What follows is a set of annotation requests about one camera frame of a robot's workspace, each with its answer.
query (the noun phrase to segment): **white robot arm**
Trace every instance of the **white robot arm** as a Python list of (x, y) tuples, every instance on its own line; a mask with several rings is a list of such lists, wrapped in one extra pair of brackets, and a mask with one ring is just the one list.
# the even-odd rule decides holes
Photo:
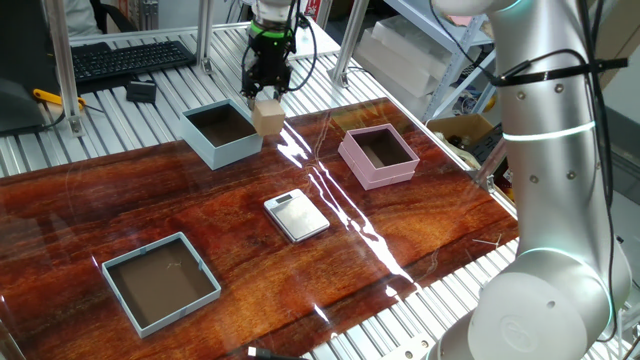
[(429, 360), (578, 360), (613, 331), (629, 294), (605, 199), (593, 79), (553, 71), (590, 62), (578, 2), (435, 0), (445, 13), (487, 13), (498, 74), (518, 74), (498, 79), (498, 96), (520, 247)]

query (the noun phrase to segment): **light blue box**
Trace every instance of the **light blue box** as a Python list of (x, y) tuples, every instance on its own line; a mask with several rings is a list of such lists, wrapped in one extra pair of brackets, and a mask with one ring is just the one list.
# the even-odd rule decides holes
[[(214, 291), (143, 328), (136, 320), (131, 309), (129, 308), (129, 305), (127, 305), (127, 302), (124, 300), (122, 294), (118, 290), (118, 287), (116, 286), (113, 278), (111, 277), (111, 274), (109, 273), (109, 269), (127, 260), (144, 256), (145, 254), (147, 254), (147, 252), (153, 249), (157, 249), (161, 246), (167, 245), (173, 241), (181, 241), (187, 247), (187, 249), (189, 250), (189, 253), (193, 256), (193, 258), (198, 264), (198, 270), (204, 272), (204, 275), (211, 282), (211, 285), (213, 285)], [(163, 327), (191, 314), (192, 312), (205, 306), (206, 304), (214, 300), (217, 300), (220, 297), (220, 292), (222, 291), (220, 284), (218, 283), (216, 278), (213, 276), (213, 274), (211, 273), (207, 265), (204, 263), (200, 255), (198, 255), (198, 252), (196, 251), (196, 249), (193, 248), (193, 246), (191, 245), (187, 237), (181, 232), (175, 233), (164, 239), (153, 242), (147, 246), (143, 246), (139, 249), (128, 252), (122, 256), (118, 256), (115, 259), (102, 263), (102, 274), (106, 278), (107, 283), (109, 283), (111, 290), (113, 290), (113, 292), (116, 294), (118, 302), (124, 308), (125, 313), (129, 317), (129, 320), (131, 321), (131, 324), (133, 324), (133, 327), (135, 328), (136, 332), (141, 338), (149, 336), (150, 334), (153, 334), (154, 332), (162, 329)]]
[(185, 111), (180, 123), (182, 138), (211, 170), (262, 150), (251, 115), (231, 99)]

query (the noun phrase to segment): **glossy table surface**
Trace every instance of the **glossy table surface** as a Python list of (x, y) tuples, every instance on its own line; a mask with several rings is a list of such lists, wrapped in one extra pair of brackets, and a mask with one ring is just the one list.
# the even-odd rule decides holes
[[(391, 123), (414, 178), (364, 191), (337, 149)], [(330, 228), (293, 245), (263, 202), (301, 189)], [(388, 100), (287, 120), (212, 172), (183, 141), (0, 180), (0, 319), (28, 359), (301, 355), (517, 236), (516, 221)], [(182, 231), (219, 300), (145, 339), (100, 265)]]

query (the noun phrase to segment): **workbench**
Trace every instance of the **workbench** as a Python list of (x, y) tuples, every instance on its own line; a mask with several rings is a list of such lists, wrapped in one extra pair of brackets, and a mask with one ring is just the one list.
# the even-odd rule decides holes
[[(334, 54), (320, 56), (307, 86), (283, 98), (289, 119), (281, 137), (266, 138), (260, 154), (211, 172), (179, 141), (179, 114), (226, 98), (244, 104), (245, 27), (214, 27), (213, 75), (191, 66), (140, 76), (158, 84), (155, 105), (127, 102), (124, 88), (83, 94), (102, 110), (84, 112), (85, 136), (73, 137), (62, 123), (0, 138), (0, 176), (12, 176), (0, 179), (0, 330), (9, 329), (28, 358), (118, 358), (119, 352), (244, 358), (253, 345), (313, 359), (377, 359), (413, 338), (434, 345), (476, 306), (481, 286), (515, 258), (514, 209), (473, 184), (466, 166), (384, 99), (388, 94), (368, 74), (356, 70), (350, 87), (333, 85), (326, 72)], [(166, 40), (194, 51), (195, 29), (75, 44), (107, 41), (118, 48)], [(298, 83), (311, 60), (292, 63)], [(61, 111), (41, 110), (50, 121)], [(394, 125), (421, 163), (410, 182), (365, 192), (336, 150), (345, 131), (380, 123)], [(291, 187), (308, 191), (331, 222), (329, 231), (300, 246), (278, 236), (261, 209)], [(222, 297), (141, 340), (99, 265), (185, 229), (222, 279)], [(221, 238), (211, 238), (214, 232)], [(288, 269), (297, 269), (294, 276)], [(262, 275), (279, 290), (261, 286)], [(276, 298), (247, 301), (252, 289)], [(189, 342), (194, 337), (199, 342)], [(597, 344), (585, 358), (617, 352), (617, 343)]]

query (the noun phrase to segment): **black keyboard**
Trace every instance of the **black keyboard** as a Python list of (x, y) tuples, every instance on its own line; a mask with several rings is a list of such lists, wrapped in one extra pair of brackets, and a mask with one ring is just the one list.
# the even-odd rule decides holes
[(111, 50), (106, 43), (71, 48), (76, 83), (191, 65), (195, 56), (180, 41)]

